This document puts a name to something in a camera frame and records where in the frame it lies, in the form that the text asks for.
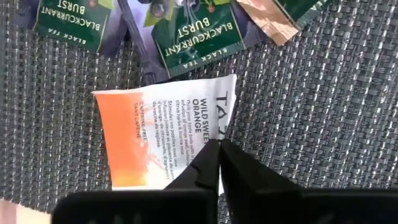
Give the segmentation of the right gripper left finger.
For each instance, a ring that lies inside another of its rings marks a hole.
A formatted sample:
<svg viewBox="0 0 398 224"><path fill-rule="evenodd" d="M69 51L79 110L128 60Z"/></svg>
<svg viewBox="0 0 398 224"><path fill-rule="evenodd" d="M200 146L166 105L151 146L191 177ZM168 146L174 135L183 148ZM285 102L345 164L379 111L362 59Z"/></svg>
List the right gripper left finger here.
<svg viewBox="0 0 398 224"><path fill-rule="evenodd" d="M52 224L208 224L217 222L219 143L209 140L163 190L78 192L61 199Z"/></svg>

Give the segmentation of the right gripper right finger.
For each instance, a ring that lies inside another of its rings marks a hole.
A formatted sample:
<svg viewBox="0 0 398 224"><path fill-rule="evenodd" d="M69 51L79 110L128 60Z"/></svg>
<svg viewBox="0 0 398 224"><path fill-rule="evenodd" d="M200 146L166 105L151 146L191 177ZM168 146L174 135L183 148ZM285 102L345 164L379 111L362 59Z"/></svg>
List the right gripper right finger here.
<svg viewBox="0 0 398 224"><path fill-rule="evenodd" d="M396 189L303 188L227 139L220 161L232 223L397 224Z"/></svg>

